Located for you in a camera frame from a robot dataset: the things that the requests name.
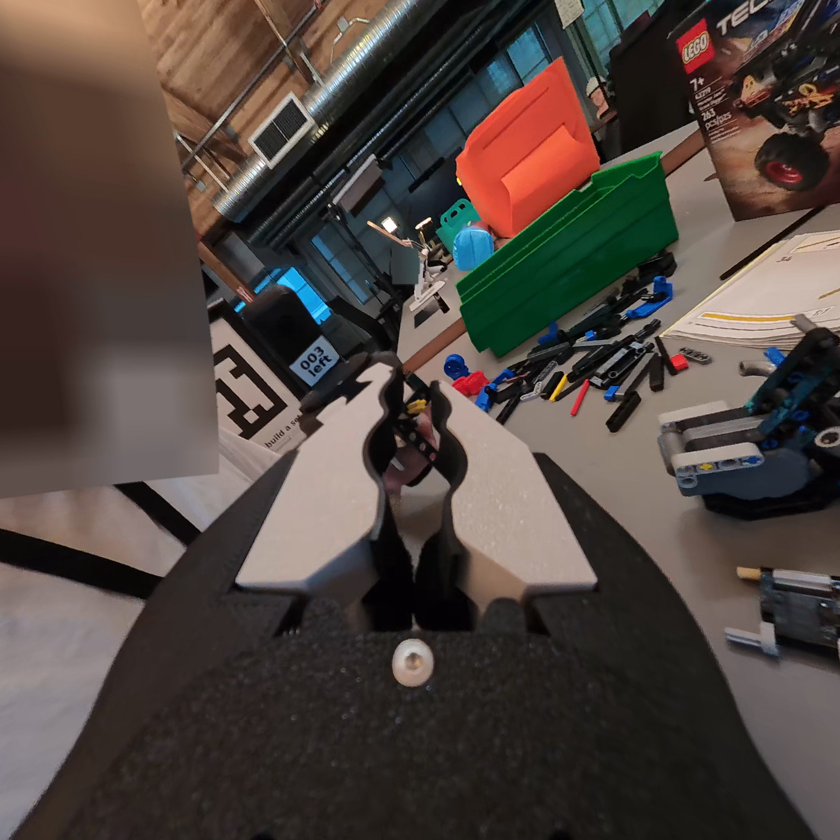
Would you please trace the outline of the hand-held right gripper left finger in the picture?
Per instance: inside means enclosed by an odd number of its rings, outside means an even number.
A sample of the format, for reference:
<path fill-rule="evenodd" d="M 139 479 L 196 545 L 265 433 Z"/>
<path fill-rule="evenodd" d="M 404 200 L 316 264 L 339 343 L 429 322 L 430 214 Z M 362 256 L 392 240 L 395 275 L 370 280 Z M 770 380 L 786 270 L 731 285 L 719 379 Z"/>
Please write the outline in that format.
<path fill-rule="evenodd" d="M 297 450 L 236 585 L 335 601 L 357 624 L 413 622 L 413 567 L 393 519 L 385 472 L 403 404 L 369 387 L 321 421 Z"/>

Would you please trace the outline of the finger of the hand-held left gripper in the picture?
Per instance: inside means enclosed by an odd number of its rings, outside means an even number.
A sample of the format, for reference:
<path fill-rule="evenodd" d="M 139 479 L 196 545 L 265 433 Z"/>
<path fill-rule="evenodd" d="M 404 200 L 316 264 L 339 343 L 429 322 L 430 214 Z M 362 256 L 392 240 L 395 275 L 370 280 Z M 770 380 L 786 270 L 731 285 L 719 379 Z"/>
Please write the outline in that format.
<path fill-rule="evenodd" d="M 393 353 L 356 353 L 329 374 L 329 394 L 361 394 L 369 387 L 375 393 L 395 394 L 401 372 Z"/>

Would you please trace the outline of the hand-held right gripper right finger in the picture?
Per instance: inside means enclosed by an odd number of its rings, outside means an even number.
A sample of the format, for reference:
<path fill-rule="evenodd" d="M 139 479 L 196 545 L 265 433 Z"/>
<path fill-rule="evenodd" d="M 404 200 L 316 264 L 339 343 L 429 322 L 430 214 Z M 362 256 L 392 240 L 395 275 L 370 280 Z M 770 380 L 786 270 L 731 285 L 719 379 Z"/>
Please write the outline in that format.
<path fill-rule="evenodd" d="M 529 446 L 451 385 L 430 385 L 445 479 L 415 572 L 418 625 L 476 625 L 494 601 L 592 592 L 597 577 Z"/>

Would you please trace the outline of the black lego beam yellow axle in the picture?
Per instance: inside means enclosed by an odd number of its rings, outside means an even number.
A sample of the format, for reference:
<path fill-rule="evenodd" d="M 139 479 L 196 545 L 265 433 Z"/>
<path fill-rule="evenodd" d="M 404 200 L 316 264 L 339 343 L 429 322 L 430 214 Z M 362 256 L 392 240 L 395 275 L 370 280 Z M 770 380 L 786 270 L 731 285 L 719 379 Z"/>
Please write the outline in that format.
<path fill-rule="evenodd" d="M 431 395 L 426 385 L 407 397 L 393 422 L 393 429 L 403 446 L 410 447 L 434 466 L 438 461 L 438 445 L 432 420 Z"/>

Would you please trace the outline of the partly built lego truck chassis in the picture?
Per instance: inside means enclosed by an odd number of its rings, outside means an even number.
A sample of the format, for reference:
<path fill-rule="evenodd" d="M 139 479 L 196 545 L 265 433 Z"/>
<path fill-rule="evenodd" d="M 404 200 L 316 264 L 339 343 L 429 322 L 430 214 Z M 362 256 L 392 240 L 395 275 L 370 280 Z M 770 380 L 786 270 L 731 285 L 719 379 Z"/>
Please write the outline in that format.
<path fill-rule="evenodd" d="M 801 340 L 738 407 L 660 414 L 658 448 L 684 497 L 746 521 L 819 511 L 839 498 L 839 341 L 804 314 Z"/>

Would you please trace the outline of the small black lego sub-assembly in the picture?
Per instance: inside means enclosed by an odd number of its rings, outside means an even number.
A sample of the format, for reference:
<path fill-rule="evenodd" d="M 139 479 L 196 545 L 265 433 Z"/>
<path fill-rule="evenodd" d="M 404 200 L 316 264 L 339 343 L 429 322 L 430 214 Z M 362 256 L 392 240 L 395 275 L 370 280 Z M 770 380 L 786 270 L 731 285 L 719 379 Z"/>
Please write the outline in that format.
<path fill-rule="evenodd" d="M 782 646 L 830 650 L 839 655 L 839 578 L 833 574 L 771 568 L 736 569 L 759 589 L 757 632 L 728 627 L 728 643 L 778 658 Z"/>

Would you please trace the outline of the pile of large lego pieces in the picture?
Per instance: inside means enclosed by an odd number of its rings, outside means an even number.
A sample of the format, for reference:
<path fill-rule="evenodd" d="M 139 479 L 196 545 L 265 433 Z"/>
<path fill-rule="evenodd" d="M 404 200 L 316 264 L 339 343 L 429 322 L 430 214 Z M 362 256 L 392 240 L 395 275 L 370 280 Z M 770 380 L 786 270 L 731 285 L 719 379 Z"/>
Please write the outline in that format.
<path fill-rule="evenodd" d="M 570 414 L 575 416 L 590 390 L 617 405 L 636 397 L 643 382 L 652 392 L 661 392 L 666 375 L 711 362 L 699 351 L 667 351 L 660 336 L 656 314 L 673 299 L 671 277 L 676 268 L 672 252 L 661 250 L 639 264 L 575 325 L 561 329 L 551 322 L 528 354 L 500 373 L 472 371 L 462 355 L 452 353 L 444 362 L 444 377 L 484 413 L 498 407 L 500 424 L 526 402 L 556 403 L 573 394 Z"/>

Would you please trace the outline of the lego instruction booklet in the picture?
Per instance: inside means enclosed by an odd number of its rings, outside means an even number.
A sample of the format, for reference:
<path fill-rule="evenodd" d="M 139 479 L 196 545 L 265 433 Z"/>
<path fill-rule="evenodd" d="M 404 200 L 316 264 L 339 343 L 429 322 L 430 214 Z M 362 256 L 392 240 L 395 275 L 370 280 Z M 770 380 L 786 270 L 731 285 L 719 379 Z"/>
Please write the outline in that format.
<path fill-rule="evenodd" d="M 839 232 L 802 234 L 777 243 L 665 331 L 689 347 L 708 342 L 791 350 L 803 316 L 839 332 Z"/>

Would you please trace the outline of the lego set box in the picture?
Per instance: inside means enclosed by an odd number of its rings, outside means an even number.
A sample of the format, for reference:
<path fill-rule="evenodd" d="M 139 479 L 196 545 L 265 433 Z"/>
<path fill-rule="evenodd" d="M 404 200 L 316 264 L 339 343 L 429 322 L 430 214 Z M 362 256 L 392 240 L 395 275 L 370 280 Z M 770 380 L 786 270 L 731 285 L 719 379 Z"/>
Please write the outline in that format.
<path fill-rule="evenodd" d="M 669 41 L 735 220 L 838 203 L 838 1 L 704 2 Z"/>

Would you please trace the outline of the person's left hand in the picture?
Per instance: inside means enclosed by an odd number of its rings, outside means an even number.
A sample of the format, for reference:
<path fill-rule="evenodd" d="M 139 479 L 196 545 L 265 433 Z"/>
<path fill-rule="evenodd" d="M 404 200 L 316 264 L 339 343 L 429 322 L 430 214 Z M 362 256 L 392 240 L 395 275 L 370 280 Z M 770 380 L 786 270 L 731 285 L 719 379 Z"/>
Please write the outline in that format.
<path fill-rule="evenodd" d="M 415 433 L 434 450 L 438 449 L 438 435 L 432 417 L 424 413 L 415 417 Z M 385 472 L 385 485 L 389 492 L 399 493 L 403 487 L 412 487 L 423 480 L 434 466 L 412 443 L 398 438 L 395 456 Z"/>

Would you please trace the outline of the framed black-white marker sign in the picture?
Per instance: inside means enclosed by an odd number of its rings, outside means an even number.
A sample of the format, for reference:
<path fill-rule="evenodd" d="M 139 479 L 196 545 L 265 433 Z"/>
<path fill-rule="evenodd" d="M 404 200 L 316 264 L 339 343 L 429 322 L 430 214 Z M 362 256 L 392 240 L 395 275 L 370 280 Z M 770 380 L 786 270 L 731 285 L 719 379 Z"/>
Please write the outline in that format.
<path fill-rule="evenodd" d="M 209 326 L 219 426 L 278 456 L 299 447 L 299 397 L 263 343 L 224 309 L 209 313 Z"/>

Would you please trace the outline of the white desk lamp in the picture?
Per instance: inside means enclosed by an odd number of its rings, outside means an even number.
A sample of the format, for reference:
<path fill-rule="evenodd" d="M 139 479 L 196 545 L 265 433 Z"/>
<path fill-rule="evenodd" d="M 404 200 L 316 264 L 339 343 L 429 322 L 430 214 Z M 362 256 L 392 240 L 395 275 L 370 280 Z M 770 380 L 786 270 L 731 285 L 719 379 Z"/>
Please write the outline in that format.
<path fill-rule="evenodd" d="M 418 310 L 425 308 L 445 287 L 446 280 L 440 279 L 440 275 L 446 268 L 446 265 L 439 260 L 431 259 L 431 251 L 426 245 L 422 245 L 410 238 L 397 237 L 392 230 L 388 230 L 371 220 L 367 221 L 366 224 L 369 228 L 372 228 L 378 234 L 390 239 L 397 245 L 416 252 L 418 277 L 414 286 L 414 297 L 409 302 L 408 308 L 412 313 L 416 313 Z"/>

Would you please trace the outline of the blue round bag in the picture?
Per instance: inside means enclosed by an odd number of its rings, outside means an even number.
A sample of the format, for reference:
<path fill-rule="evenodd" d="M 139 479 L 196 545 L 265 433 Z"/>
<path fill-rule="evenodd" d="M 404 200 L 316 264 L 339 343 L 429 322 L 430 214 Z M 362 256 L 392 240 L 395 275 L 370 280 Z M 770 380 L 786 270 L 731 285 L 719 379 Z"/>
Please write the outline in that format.
<path fill-rule="evenodd" d="M 451 252 L 456 268 L 470 272 L 492 257 L 495 249 L 496 241 L 489 230 L 468 224 L 455 235 Z"/>

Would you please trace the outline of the teal plastic container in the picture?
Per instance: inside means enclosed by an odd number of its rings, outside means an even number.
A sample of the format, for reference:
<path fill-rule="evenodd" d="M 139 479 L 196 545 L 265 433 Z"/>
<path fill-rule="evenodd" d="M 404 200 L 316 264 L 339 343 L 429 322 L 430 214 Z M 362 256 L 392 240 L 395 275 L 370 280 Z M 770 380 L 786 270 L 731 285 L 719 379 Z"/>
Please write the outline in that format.
<path fill-rule="evenodd" d="M 439 219 L 436 236 L 446 249 L 454 252 L 455 237 L 471 223 L 479 222 L 480 216 L 471 201 L 459 198 Z"/>

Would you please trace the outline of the white vent grille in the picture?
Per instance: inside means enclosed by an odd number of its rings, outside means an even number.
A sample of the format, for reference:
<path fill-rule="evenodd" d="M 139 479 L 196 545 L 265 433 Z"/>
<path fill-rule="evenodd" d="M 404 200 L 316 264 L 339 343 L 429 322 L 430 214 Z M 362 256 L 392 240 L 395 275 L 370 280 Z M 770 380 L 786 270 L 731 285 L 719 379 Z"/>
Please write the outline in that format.
<path fill-rule="evenodd" d="M 288 93 L 248 138 L 253 152 L 274 169 L 317 124 L 294 92 Z"/>

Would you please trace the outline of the green plastic bin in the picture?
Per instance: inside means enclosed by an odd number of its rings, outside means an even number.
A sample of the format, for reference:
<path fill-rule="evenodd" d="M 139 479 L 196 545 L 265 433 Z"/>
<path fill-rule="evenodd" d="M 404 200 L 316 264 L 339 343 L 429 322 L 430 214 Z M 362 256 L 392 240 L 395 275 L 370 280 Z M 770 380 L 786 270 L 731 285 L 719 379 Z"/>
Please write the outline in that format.
<path fill-rule="evenodd" d="M 594 173 L 457 283 L 476 351 L 508 354 L 676 242 L 661 155 Z"/>

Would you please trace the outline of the orange plastic bin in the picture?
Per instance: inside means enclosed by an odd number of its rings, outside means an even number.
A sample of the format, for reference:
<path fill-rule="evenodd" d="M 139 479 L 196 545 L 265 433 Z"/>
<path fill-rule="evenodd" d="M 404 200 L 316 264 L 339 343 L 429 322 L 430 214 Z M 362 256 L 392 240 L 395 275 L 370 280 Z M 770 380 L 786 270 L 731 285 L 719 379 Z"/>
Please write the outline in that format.
<path fill-rule="evenodd" d="M 456 174 L 481 221 L 513 238 L 600 168 L 562 58 L 508 95 L 469 135 Z"/>

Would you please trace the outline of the black tape strip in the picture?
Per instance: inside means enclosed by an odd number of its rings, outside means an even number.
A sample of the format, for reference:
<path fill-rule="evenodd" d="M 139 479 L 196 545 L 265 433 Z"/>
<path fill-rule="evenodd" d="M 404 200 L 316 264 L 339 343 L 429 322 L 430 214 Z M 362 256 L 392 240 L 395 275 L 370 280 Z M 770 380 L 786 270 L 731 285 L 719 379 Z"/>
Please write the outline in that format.
<path fill-rule="evenodd" d="M 771 237 L 765 243 L 763 243 L 760 247 L 756 248 L 754 251 L 740 259 L 739 262 L 731 266 L 725 272 L 723 272 L 719 276 L 720 282 L 725 282 L 733 278 L 739 271 L 743 268 L 751 264 L 754 260 L 764 255 L 769 249 L 773 246 L 781 243 L 783 240 L 790 237 L 795 231 L 801 228 L 803 225 L 810 222 L 815 216 L 820 214 L 823 210 L 826 209 L 826 205 L 817 206 L 806 213 L 804 213 L 801 217 L 796 219 L 792 224 L 784 227 L 779 233 L 775 236 Z"/>

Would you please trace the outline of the silver ventilation duct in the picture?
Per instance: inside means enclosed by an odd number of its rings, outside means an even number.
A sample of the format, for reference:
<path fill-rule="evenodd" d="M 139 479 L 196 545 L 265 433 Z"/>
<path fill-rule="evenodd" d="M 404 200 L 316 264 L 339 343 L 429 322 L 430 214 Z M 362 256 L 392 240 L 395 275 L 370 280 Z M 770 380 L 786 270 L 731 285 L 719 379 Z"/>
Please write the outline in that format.
<path fill-rule="evenodd" d="M 298 97 L 317 126 L 274 169 L 255 152 L 213 200 L 232 225 L 275 223 L 362 151 L 407 121 L 435 88 L 465 37 L 460 2 L 386 2 L 340 58 Z"/>

